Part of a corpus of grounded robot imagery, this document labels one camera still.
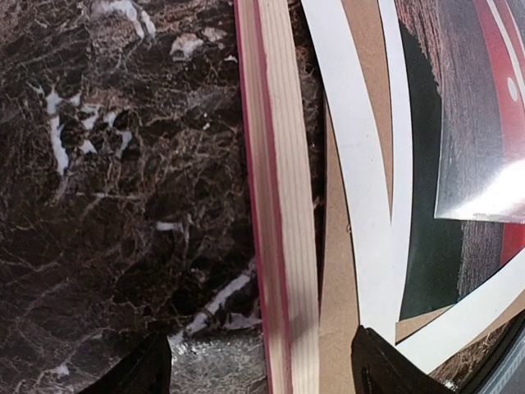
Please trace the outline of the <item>red and grey photo print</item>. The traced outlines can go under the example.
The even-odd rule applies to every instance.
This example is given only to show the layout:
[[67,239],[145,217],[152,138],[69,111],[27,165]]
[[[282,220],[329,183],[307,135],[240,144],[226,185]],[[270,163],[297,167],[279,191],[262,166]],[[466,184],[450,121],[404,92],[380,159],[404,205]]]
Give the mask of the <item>red and grey photo print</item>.
[[435,215],[443,104],[438,1],[382,1],[393,142],[399,317],[454,305],[524,247],[522,223]]

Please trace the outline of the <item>white mat board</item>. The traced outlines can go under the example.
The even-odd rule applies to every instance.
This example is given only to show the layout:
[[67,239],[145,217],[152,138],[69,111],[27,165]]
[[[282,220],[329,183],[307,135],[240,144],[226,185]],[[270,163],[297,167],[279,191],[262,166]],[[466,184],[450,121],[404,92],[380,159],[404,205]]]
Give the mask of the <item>white mat board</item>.
[[326,168],[322,370],[349,360],[359,325],[375,328],[430,373],[524,303],[524,256],[517,254],[473,293],[403,341],[395,341],[400,297],[390,205],[377,124],[358,52],[339,1],[306,1],[308,28],[330,109]]

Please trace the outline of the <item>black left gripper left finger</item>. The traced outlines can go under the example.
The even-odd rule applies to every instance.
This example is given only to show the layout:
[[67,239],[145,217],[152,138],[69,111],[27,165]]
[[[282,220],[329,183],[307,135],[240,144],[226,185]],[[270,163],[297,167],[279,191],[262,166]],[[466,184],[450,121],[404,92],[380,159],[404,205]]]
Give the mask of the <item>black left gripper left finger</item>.
[[167,336],[155,332],[80,394],[168,394],[170,383],[171,348]]

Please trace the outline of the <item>light wooden picture frame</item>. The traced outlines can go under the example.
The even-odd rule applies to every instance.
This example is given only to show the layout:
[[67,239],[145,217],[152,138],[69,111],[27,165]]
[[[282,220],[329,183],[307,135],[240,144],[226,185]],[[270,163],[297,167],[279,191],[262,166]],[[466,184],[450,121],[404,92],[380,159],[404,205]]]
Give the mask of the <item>light wooden picture frame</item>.
[[234,4],[267,380],[320,388],[317,254],[299,72],[288,4]]

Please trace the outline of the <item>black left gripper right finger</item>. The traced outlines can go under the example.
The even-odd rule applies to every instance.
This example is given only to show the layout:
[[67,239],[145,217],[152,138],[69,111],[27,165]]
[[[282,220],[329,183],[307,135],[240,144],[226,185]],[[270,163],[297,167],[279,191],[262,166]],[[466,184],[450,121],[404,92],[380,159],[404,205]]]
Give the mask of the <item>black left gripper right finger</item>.
[[381,335],[358,326],[351,345],[355,392],[358,394],[449,394]]

